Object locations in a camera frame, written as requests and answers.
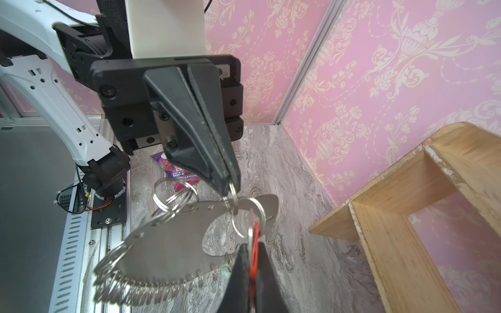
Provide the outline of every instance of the damask pattern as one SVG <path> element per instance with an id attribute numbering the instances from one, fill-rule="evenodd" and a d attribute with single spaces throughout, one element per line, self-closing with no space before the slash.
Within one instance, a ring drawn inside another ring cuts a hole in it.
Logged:
<path id="1" fill-rule="evenodd" d="M 59 0 L 96 14 L 95 0 Z M 213 0 L 205 14 L 206 52 L 240 59 L 243 119 L 271 123 L 331 0 Z M 273 65 L 257 65 L 256 60 Z M 64 86 L 86 114 L 102 114 L 97 94 L 55 65 Z M 33 108 L 23 99 L 26 111 Z"/>
<path id="2" fill-rule="evenodd" d="M 501 135 L 500 37 L 500 2 L 349 0 L 283 122 L 333 202 L 445 125 Z M 461 194 L 409 218 L 463 312 L 500 312 L 501 239 Z"/>

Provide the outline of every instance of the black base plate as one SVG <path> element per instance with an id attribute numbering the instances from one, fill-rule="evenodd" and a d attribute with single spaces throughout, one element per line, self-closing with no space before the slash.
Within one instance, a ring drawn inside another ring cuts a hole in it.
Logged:
<path id="1" fill-rule="evenodd" d="M 120 197 L 113 200 L 107 207 L 92 211 L 91 229 L 105 228 L 115 224 L 125 223 L 127 220 L 127 191 Z M 94 207 L 100 207 L 105 204 L 105 200 L 100 200 L 94 196 Z"/>

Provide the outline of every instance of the red key tag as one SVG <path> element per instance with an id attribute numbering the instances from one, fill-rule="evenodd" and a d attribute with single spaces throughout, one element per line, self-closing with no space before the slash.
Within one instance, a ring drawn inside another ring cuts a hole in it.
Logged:
<path id="1" fill-rule="evenodd" d="M 259 222 L 254 224 L 252 254 L 250 257 L 250 276 L 249 276 L 249 307 L 251 311 L 256 311 L 256 274 L 258 273 L 258 243 L 259 243 Z"/>

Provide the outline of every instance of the black bracket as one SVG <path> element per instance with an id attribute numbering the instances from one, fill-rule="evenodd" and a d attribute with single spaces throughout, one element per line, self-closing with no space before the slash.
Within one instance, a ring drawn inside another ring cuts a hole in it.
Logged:
<path id="1" fill-rule="evenodd" d="M 127 220 L 127 192 L 113 199 L 110 205 L 107 207 L 92 211 L 91 219 L 91 229 L 105 228 L 108 226 L 113 226 L 115 224 L 125 223 Z M 94 196 L 93 206 L 95 208 L 100 207 L 106 203 L 106 200 L 101 200 Z"/>
<path id="2" fill-rule="evenodd" d="M 249 312 L 250 268 L 247 244 L 240 246 L 228 286 L 217 313 Z M 258 272 L 256 275 L 256 312 L 289 313 L 280 293 L 273 265 L 265 244 L 258 244 Z"/>
<path id="3" fill-rule="evenodd" d="M 122 178 L 130 170 L 130 158 L 116 145 L 99 160 L 90 160 L 89 166 L 78 166 L 85 173 L 83 182 L 100 196 L 111 198 L 122 190 Z"/>
<path id="4" fill-rule="evenodd" d="M 24 41 L 0 30 L 0 66 L 8 67 L 14 65 L 11 57 L 37 55 L 41 60 L 45 60 L 45 53 L 33 48 Z"/>
<path id="5" fill-rule="evenodd" d="M 169 162 L 205 180 L 219 194 L 240 190 L 240 169 L 225 126 L 218 68 L 209 60 L 144 73 Z"/>
<path id="6" fill-rule="evenodd" d="M 97 91 L 92 83 L 90 67 L 96 60 L 131 59 L 130 48 L 114 35 L 111 27 L 105 25 L 106 17 L 96 15 L 99 27 L 70 27 L 59 23 L 54 25 L 59 42 L 70 65 L 75 80 Z"/>
<path id="7" fill-rule="evenodd" d="M 230 143 L 243 135 L 237 58 L 95 61 L 91 72 L 126 153 L 161 143 L 169 161 L 199 175 L 221 195 L 228 194 L 228 181 L 240 189 Z"/>

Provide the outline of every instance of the gray marble floor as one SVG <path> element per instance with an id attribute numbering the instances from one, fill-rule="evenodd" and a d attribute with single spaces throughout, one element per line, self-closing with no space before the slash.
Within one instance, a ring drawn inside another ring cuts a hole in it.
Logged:
<path id="1" fill-rule="evenodd" d="M 332 210 L 332 204 L 282 127 L 247 126 L 233 148 L 241 170 L 239 195 L 273 193 L 280 199 L 277 221 L 262 240 L 290 312 L 384 312 L 369 265 L 357 244 L 308 233 L 308 227 Z M 131 158 L 133 229 L 149 221 L 155 211 L 151 188 L 164 173 L 150 155 L 160 151 L 160 146 L 141 149 Z M 195 188 L 201 200 L 220 198 L 203 181 Z M 243 225 L 243 221 L 239 214 L 237 224 Z M 233 252 L 240 242 L 228 216 L 222 216 L 207 231 L 203 249 L 211 255 L 222 255 Z M 227 284 L 224 274 L 214 281 L 209 276 L 202 288 L 173 300 L 135 307 L 133 311 L 215 312 Z"/>

